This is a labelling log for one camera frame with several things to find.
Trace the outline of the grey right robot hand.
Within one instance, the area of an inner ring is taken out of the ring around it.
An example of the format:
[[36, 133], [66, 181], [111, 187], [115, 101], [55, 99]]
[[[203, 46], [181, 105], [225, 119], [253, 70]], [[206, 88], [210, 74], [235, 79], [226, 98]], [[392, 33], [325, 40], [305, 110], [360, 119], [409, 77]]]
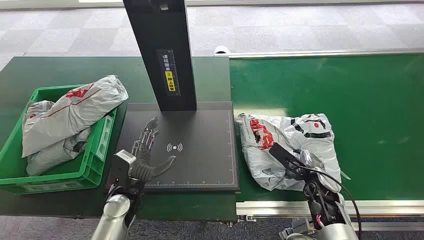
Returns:
[[317, 173], [313, 171], [303, 169], [298, 166], [302, 166], [308, 169], [314, 169], [317, 171], [324, 172], [326, 170], [324, 162], [317, 157], [314, 153], [306, 149], [295, 149], [292, 154], [292, 158], [288, 160], [288, 167], [286, 168], [286, 176], [291, 179], [298, 181], [304, 181], [310, 179], [310, 175]]

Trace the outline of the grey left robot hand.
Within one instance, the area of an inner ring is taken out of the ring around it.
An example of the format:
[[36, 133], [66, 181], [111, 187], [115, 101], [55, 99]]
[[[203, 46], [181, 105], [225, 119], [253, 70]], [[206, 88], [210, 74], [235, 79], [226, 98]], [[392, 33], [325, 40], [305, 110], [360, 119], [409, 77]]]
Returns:
[[151, 150], [159, 131], [156, 130], [158, 118], [155, 116], [141, 132], [131, 148], [131, 153], [136, 157], [130, 174], [129, 184], [131, 188], [142, 190], [146, 183], [159, 177], [168, 171], [175, 159], [175, 155], [170, 155], [167, 160], [157, 166], [151, 164]]

